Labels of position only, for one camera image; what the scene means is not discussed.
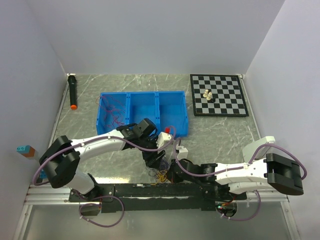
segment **black and white checkered board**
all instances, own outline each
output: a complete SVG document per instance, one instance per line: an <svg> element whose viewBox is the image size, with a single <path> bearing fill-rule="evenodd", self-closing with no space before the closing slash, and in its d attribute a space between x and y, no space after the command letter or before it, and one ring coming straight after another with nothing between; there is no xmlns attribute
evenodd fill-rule
<svg viewBox="0 0 320 240"><path fill-rule="evenodd" d="M237 75L191 74L190 81L195 116L249 116ZM214 102L203 97L206 89L212 92Z"/></svg>

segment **white wall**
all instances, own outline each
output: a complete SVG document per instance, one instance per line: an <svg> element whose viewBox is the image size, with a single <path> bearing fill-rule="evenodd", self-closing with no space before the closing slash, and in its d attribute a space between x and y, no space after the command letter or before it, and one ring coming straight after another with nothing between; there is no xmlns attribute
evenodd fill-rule
<svg viewBox="0 0 320 240"><path fill-rule="evenodd" d="M308 170L290 197L304 240L320 239L320 2L286 0L245 77L263 136L274 135Z"/></svg>
<svg viewBox="0 0 320 240"><path fill-rule="evenodd" d="M0 236L9 240L37 165L16 148L48 147L66 77L24 0L1 1L0 33Z"/></svg>
<svg viewBox="0 0 320 240"><path fill-rule="evenodd" d="M67 73L245 73L284 0L26 0Z"/></svg>

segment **chess piece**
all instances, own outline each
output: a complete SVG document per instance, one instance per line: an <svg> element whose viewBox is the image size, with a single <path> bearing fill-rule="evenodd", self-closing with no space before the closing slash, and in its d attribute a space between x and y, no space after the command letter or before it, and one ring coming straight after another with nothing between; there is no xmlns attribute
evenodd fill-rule
<svg viewBox="0 0 320 240"><path fill-rule="evenodd" d="M212 92L209 92L209 93L208 93L206 99L207 99L208 101L210 101L210 100L212 99Z"/></svg>
<svg viewBox="0 0 320 240"><path fill-rule="evenodd" d="M203 94L203 97L204 97L204 98L208 97L208 92L209 92L208 89L204 90L204 94Z"/></svg>

